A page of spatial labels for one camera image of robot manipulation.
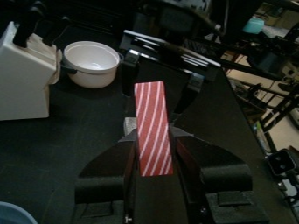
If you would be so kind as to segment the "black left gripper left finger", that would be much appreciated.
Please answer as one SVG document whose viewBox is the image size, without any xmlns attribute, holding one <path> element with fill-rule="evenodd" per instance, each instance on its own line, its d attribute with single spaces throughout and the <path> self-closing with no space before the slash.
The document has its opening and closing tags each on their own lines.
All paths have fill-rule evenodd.
<svg viewBox="0 0 299 224">
<path fill-rule="evenodd" d="M 72 224 L 120 224 L 135 169 L 136 118 L 124 119 L 124 136 L 86 165 L 75 183 Z"/>
</svg>

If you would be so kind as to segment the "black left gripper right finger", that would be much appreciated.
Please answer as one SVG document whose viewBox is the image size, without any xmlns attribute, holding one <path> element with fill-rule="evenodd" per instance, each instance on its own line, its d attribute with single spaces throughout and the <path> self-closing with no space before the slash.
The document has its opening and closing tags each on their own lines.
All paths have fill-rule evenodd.
<svg viewBox="0 0 299 224">
<path fill-rule="evenodd" d="M 268 224 L 246 162 L 176 127 L 171 135 L 190 223 Z"/>
</svg>

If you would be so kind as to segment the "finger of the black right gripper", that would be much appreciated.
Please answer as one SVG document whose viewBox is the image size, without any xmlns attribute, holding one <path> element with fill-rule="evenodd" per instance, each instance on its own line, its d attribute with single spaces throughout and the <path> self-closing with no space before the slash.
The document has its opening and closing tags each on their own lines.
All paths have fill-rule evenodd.
<svg viewBox="0 0 299 224">
<path fill-rule="evenodd" d="M 182 89 L 182 96 L 172 111 L 176 115 L 180 115 L 191 106 L 199 92 L 202 91 L 203 82 L 204 76 L 198 73 L 192 73 L 188 82 Z"/>
<path fill-rule="evenodd" d="M 122 88 L 126 96 L 131 96 L 132 94 L 135 79 L 139 72 L 139 56 L 140 53 L 130 49 L 122 63 Z"/>
</svg>

